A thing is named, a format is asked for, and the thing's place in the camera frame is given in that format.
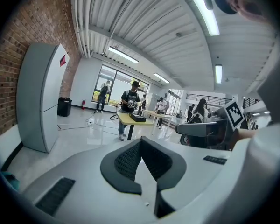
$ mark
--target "black t-shirt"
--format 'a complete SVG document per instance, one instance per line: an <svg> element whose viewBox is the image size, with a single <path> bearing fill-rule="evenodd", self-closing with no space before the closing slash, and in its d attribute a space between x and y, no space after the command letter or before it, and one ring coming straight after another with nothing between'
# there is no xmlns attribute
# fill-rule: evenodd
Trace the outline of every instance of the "black t-shirt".
<svg viewBox="0 0 280 224"><path fill-rule="evenodd" d="M136 92L129 91L128 95L126 95L126 91L123 92L121 99L124 99L127 103L134 104L135 102L140 102L139 95ZM127 104L122 103L122 110L127 111L129 113L134 112L134 108L128 108Z"/></svg>

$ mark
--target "black box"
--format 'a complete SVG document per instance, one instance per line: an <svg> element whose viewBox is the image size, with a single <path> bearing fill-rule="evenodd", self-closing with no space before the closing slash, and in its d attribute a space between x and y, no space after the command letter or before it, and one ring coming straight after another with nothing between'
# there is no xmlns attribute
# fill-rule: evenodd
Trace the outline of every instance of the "black box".
<svg viewBox="0 0 280 224"><path fill-rule="evenodd" d="M129 115L136 122L145 122L146 121L146 118L144 118L144 117L142 117L140 115L132 114L132 113L129 113Z"/></svg>

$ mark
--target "fire extinguisher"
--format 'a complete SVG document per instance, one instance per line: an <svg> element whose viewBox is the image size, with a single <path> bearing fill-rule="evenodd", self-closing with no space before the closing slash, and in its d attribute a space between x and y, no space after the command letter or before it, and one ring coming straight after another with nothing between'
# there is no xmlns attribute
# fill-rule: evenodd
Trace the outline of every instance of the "fire extinguisher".
<svg viewBox="0 0 280 224"><path fill-rule="evenodd" d="M86 100L84 99L84 100L82 101L82 110L85 109L85 104L86 104Z"/></svg>

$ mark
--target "red label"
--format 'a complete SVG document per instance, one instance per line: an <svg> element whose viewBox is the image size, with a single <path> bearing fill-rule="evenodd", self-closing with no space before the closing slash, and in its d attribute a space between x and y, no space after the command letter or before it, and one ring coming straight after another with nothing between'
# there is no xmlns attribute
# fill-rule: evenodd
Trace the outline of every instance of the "red label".
<svg viewBox="0 0 280 224"><path fill-rule="evenodd" d="M60 67L62 67L66 63L65 61L65 55L60 60Z"/></svg>

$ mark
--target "white table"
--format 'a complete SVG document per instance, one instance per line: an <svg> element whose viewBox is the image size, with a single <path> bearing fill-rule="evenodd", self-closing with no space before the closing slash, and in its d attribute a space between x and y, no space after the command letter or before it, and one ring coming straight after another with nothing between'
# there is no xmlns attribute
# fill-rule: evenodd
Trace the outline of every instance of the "white table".
<svg viewBox="0 0 280 224"><path fill-rule="evenodd" d="M159 119L164 119L164 118L167 118L169 119L169 122L168 122L168 125L167 125L167 129L165 131L165 135L167 134L167 131L169 129L169 126L170 126L170 122L171 122L171 119L173 118L172 115L166 115L166 114L157 114L155 111L151 111L151 110L142 110L142 113L146 113L146 114L149 114L149 115L152 115L154 117L154 120L156 119L156 123L154 125L154 128L152 130L152 135L154 135L154 130L155 128L157 127L158 125L158 122L159 122Z"/></svg>

